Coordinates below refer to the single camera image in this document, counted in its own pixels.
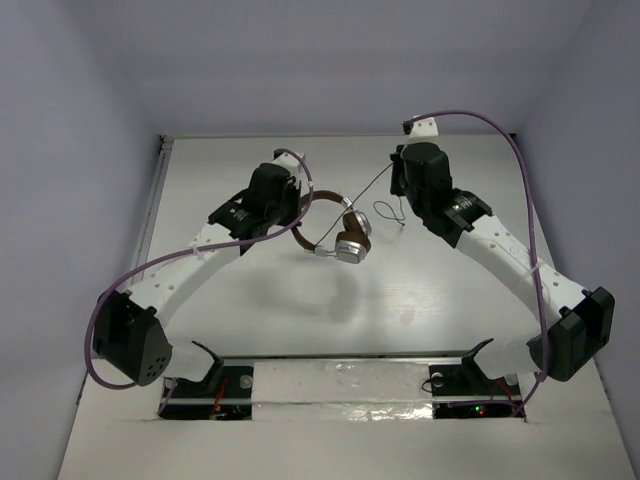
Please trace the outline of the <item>brown silver headphones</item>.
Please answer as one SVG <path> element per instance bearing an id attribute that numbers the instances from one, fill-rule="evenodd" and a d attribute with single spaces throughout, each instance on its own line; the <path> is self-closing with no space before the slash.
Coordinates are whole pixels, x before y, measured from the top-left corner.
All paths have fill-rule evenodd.
<path id="1" fill-rule="evenodd" d="M 343 208 L 343 213 L 339 217 L 343 229 L 337 233 L 334 247 L 330 250 L 320 244 L 313 244 L 303 236 L 298 227 L 294 227 L 291 233 L 297 244 L 316 257 L 335 258 L 354 265 L 361 263 L 372 248 L 370 241 L 372 227 L 366 214 L 355 209 L 353 202 L 347 196 L 331 190 L 315 191 L 313 200 L 339 204 Z"/>

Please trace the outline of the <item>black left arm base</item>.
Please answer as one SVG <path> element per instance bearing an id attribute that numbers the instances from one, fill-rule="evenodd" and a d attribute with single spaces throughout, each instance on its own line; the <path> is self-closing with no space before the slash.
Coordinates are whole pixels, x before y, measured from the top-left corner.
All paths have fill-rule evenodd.
<path id="1" fill-rule="evenodd" d="M 225 364 L 212 387 L 179 379 L 164 387 L 159 417 L 164 420 L 242 421 L 252 419 L 252 364 Z"/>

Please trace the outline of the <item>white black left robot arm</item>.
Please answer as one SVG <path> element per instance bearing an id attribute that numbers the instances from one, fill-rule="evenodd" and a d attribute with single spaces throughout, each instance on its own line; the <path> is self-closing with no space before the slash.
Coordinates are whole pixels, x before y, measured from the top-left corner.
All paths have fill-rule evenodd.
<path id="1" fill-rule="evenodd" d="M 299 224 L 307 211 L 301 190 L 313 180 L 304 158 L 276 151 L 252 173 L 249 185 L 218 207 L 183 250 L 149 261 L 114 281 L 99 297 L 85 334 L 85 363 L 93 380 L 98 356 L 127 378 L 126 388 L 181 379 L 200 394 L 222 382 L 222 359 L 197 340 L 171 343 L 165 329 L 180 307 L 213 275 L 256 243 Z"/>

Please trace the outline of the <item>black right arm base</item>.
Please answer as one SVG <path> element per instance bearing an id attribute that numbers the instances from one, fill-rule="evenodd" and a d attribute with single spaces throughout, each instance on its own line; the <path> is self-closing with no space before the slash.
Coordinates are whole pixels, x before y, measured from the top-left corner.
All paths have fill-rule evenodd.
<path id="1" fill-rule="evenodd" d="M 475 357 L 492 339 L 485 340 L 461 356 L 458 364 L 429 367 L 421 382 L 423 392 L 433 400 L 437 420 L 523 418 L 520 387 L 507 385 L 506 378 L 489 379 L 478 367 Z"/>

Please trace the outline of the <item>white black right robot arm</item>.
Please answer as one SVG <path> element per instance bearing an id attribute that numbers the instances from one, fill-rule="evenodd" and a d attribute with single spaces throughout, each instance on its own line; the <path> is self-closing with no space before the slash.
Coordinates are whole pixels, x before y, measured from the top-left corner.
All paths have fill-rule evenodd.
<path id="1" fill-rule="evenodd" d="M 461 372 L 470 391 L 483 393 L 499 377 L 546 373 L 569 381 L 609 341 L 614 296 L 588 290 L 525 247 L 470 191 L 454 187 L 447 154 L 436 144 L 397 146 L 390 155 L 392 194 L 407 199 L 434 235 L 490 272 L 520 300 L 546 331 L 510 340 L 489 339 L 474 347 Z"/>

